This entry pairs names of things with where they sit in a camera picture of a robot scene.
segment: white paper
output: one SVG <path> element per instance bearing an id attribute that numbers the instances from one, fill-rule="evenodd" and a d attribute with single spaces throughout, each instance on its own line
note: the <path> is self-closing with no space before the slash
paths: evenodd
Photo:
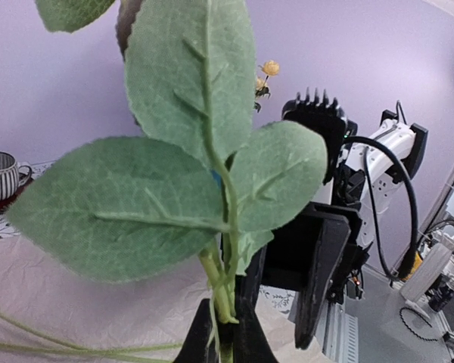
<path id="1" fill-rule="evenodd" d="M 24 237 L 0 240 L 0 310 L 35 329 L 90 348 L 180 343 L 199 302 L 209 296 L 196 259 L 146 281 L 99 284 L 66 270 Z M 294 324 L 262 296 L 257 314 L 280 363 L 331 362 L 316 341 L 306 351 L 296 350 Z M 60 348 L 3 321 L 0 341 Z M 173 360 L 177 353 L 138 356 Z M 112 362 L 0 352 L 0 363 L 49 361 Z"/>

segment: patterned tablecloth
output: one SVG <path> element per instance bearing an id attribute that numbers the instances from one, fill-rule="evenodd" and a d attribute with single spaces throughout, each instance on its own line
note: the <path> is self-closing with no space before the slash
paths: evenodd
<path id="1" fill-rule="evenodd" d="M 41 176 L 54 162 L 40 163 L 31 165 L 33 169 L 33 178 Z M 5 216 L 0 214 L 0 239 L 19 235 L 20 232 L 10 225 Z M 286 317 L 293 305 L 294 291 L 278 289 L 275 287 L 261 286 L 260 293 L 264 295 L 274 308 L 280 311 Z"/>

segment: mug handle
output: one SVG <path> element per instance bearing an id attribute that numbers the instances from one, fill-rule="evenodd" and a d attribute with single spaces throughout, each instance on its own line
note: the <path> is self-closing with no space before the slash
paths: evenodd
<path id="1" fill-rule="evenodd" d="M 20 170 L 20 168 L 28 168 L 29 172 L 23 178 L 20 178 L 20 180 L 18 182 L 19 188 L 23 187 L 30 180 L 30 178 L 32 178 L 32 172 L 33 172 L 32 168 L 28 165 L 19 165 L 18 169 Z"/>

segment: yellow flower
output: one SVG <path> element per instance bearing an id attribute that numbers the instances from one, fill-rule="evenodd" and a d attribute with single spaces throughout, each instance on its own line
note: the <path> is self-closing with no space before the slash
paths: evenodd
<path id="1" fill-rule="evenodd" d="M 260 77 L 257 77 L 257 83 L 256 83 L 256 91 L 260 91 L 264 87 L 267 87 L 267 81 L 265 79 L 262 79 Z"/>
<path id="2" fill-rule="evenodd" d="M 264 65 L 261 67 L 261 70 L 268 76 L 277 76 L 279 74 L 280 68 L 281 66 L 279 66 L 278 62 L 270 60 L 269 62 L 264 63 Z"/>

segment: white tablecloth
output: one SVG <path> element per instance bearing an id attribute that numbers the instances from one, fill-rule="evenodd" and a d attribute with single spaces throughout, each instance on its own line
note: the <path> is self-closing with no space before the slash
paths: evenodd
<path id="1" fill-rule="evenodd" d="M 35 329 L 91 348 L 180 343 L 198 303 L 209 295 L 196 259 L 147 281 L 99 284 L 66 270 L 24 237 L 0 239 L 0 310 Z M 330 362 L 316 341 L 307 351 L 294 349 L 294 325 L 263 296 L 257 312 L 280 363 Z M 0 340 L 55 348 L 3 321 Z M 143 356 L 173 359 L 177 352 Z M 0 363 L 49 361 L 110 362 L 0 352 Z"/>

